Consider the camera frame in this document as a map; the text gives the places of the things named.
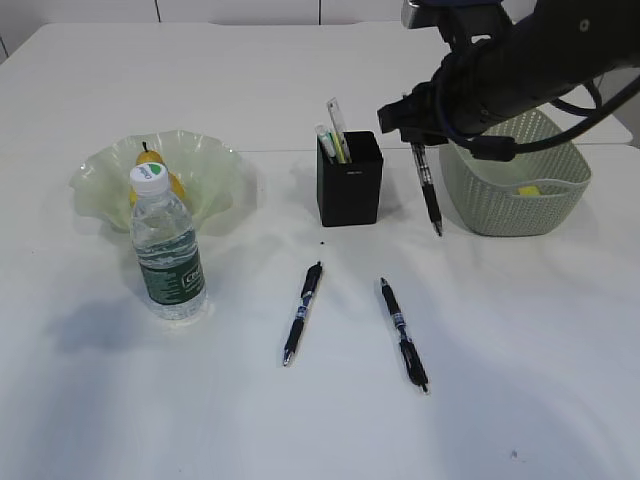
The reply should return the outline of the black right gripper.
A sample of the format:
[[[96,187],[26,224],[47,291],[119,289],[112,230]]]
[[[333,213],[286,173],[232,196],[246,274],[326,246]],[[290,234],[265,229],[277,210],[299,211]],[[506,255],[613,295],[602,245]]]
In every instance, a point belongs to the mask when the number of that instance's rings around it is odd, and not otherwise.
[[[542,34],[503,34],[451,53],[430,82],[377,111],[382,133],[411,145],[472,137],[550,100],[550,46]]]

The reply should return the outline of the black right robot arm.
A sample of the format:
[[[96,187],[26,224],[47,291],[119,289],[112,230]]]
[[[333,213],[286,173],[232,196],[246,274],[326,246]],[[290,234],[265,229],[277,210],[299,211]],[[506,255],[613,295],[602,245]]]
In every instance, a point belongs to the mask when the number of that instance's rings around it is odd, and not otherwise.
[[[499,1],[407,1],[408,29],[435,27],[450,52],[432,79],[378,111],[380,129],[474,137],[612,70],[639,64],[636,1],[538,1],[512,22]]]

